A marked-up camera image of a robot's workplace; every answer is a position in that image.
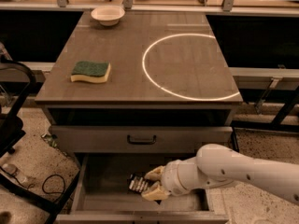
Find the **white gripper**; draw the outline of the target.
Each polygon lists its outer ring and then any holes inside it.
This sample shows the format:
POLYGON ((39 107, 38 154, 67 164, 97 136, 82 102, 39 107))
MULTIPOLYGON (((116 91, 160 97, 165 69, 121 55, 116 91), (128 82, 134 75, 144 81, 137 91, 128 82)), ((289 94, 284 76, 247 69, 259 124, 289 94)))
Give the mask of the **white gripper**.
POLYGON ((196 158, 170 161, 165 167, 158 166, 147 172, 144 178, 156 181, 141 192, 141 196, 147 201, 161 201, 167 199, 170 194, 181 196, 194 189, 212 188, 215 184, 213 179, 198 168, 196 158))

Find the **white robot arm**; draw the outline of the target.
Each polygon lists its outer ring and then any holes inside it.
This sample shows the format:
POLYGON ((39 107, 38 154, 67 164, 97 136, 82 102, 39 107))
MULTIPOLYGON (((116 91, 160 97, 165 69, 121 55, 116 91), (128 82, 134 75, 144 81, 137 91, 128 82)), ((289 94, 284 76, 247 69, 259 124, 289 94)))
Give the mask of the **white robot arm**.
POLYGON ((299 165, 255 159, 217 144, 200 147, 193 158, 159 166, 145 178, 152 182, 141 192, 148 201, 186 195, 194 189, 224 188, 240 181, 299 204, 299 165))

